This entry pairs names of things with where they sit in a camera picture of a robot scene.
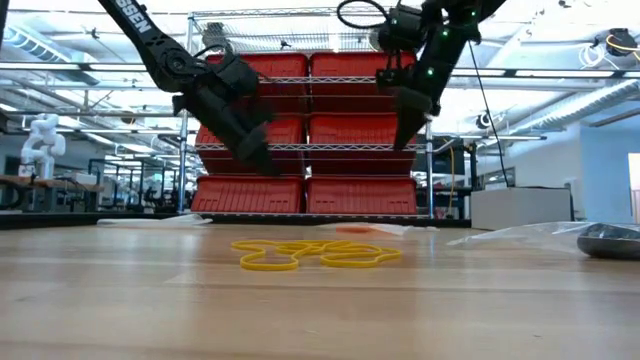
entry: wooden table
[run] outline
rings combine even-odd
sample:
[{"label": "wooden table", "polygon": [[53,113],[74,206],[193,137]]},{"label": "wooden table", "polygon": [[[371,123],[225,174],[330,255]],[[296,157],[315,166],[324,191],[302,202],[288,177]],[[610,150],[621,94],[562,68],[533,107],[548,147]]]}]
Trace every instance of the wooden table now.
[{"label": "wooden table", "polygon": [[239,239],[304,227],[0,232],[4,359],[638,359],[640,267],[518,246],[409,239],[377,269],[238,266]]},{"label": "wooden table", "polygon": [[28,188],[44,189],[44,211],[53,211],[56,205],[57,190],[65,191],[78,191],[89,194],[86,197],[87,208],[95,209],[98,203],[98,193],[104,191],[102,185],[85,185],[85,184],[73,184],[66,180],[57,179],[35,179],[31,181],[31,177],[14,176],[14,175],[0,175],[0,180],[12,181],[20,186]]}]

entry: plastic bag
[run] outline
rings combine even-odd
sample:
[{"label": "plastic bag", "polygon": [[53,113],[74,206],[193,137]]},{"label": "plastic bag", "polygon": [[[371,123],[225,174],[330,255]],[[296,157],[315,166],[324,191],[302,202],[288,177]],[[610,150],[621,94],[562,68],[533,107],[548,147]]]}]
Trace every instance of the plastic bag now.
[{"label": "plastic bag", "polygon": [[391,224],[376,224],[376,223],[335,223],[318,225],[318,228],[335,230],[336,232],[350,233],[350,234],[369,234],[369,233],[386,233],[396,236],[404,236],[408,231],[420,230],[420,231],[439,231],[434,227],[414,227],[414,226],[400,226]]},{"label": "plastic bag", "polygon": [[213,220],[203,219],[198,214],[176,216],[168,219],[100,219],[98,226],[123,226],[136,228],[180,228],[209,224]]},{"label": "plastic bag", "polygon": [[640,259],[640,226],[554,222],[517,226],[450,241],[450,246],[517,243],[543,250],[593,257]]}]

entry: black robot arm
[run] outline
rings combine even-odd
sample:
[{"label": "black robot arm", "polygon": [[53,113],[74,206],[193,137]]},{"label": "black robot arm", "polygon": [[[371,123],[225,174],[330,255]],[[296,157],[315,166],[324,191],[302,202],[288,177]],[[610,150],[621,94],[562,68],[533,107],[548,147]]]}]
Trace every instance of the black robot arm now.
[{"label": "black robot arm", "polygon": [[277,174],[261,126],[270,114],[232,107],[256,95],[258,74],[247,63],[226,49],[221,63],[208,64],[162,32],[137,1],[98,1],[134,44],[156,86],[181,93],[173,98],[176,115],[186,109],[238,160],[262,174]]},{"label": "black robot arm", "polygon": [[417,53],[418,61],[406,67],[391,66],[376,73],[381,88],[393,88],[396,96],[398,128],[394,148],[400,150],[424,126],[425,114],[440,113],[440,97],[453,69],[469,41],[480,42],[478,23],[491,16],[505,0],[427,0],[420,9],[402,4],[387,13],[372,0],[346,0],[338,6],[338,18],[347,26],[341,9],[354,2],[375,6],[385,16],[384,23],[371,26],[378,32],[380,47],[392,58],[403,51]]}]

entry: yellow rubber band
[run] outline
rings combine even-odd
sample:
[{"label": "yellow rubber band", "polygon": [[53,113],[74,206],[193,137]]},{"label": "yellow rubber band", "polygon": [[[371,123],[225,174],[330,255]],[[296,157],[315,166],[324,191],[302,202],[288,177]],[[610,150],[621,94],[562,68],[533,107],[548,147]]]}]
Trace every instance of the yellow rubber band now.
[{"label": "yellow rubber band", "polygon": [[[284,264],[255,263],[255,260],[263,259],[267,256],[265,247],[269,246],[275,247],[275,252],[278,254],[289,255],[290,261]],[[341,268],[372,268],[379,266],[384,261],[402,257],[402,251],[400,250],[348,240],[244,240],[232,243],[231,247],[237,250],[253,252],[240,258],[240,266],[254,271],[295,270],[300,267],[300,259],[303,256],[311,255],[320,255],[320,262],[325,266]]]}]

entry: red plastic crate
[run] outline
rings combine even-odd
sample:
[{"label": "red plastic crate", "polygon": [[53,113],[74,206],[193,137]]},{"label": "red plastic crate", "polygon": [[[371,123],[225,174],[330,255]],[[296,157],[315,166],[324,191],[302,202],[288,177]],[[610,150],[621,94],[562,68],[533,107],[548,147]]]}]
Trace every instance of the red plastic crate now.
[{"label": "red plastic crate", "polygon": [[[396,114],[313,114],[310,144],[393,144]],[[408,175],[415,152],[310,151],[313,174]]]},{"label": "red plastic crate", "polygon": [[[374,77],[387,67],[383,53],[317,53],[311,56],[313,77]],[[402,55],[402,66],[415,63],[414,54]],[[390,112],[395,101],[381,93],[376,84],[313,84],[311,108],[314,112]]]},{"label": "red plastic crate", "polygon": [[[266,124],[267,141],[270,144],[304,144],[304,115],[279,114],[274,122]],[[220,141],[207,128],[200,127],[196,136],[197,145],[220,144]],[[209,174],[247,174],[255,173],[231,156],[227,150],[199,150],[198,155]],[[283,174],[303,174],[302,154],[296,151],[277,151],[272,153],[274,162]]]},{"label": "red plastic crate", "polygon": [[301,177],[202,176],[191,211],[290,213],[303,209]]},{"label": "red plastic crate", "polygon": [[[267,77],[306,77],[309,59],[304,54],[246,54],[241,55],[257,72]],[[210,55],[207,61],[217,63],[220,55]],[[258,94],[277,112],[308,111],[307,84],[261,84]]]},{"label": "red plastic crate", "polygon": [[307,179],[307,213],[415,215],[411,178],[317,177]]}]

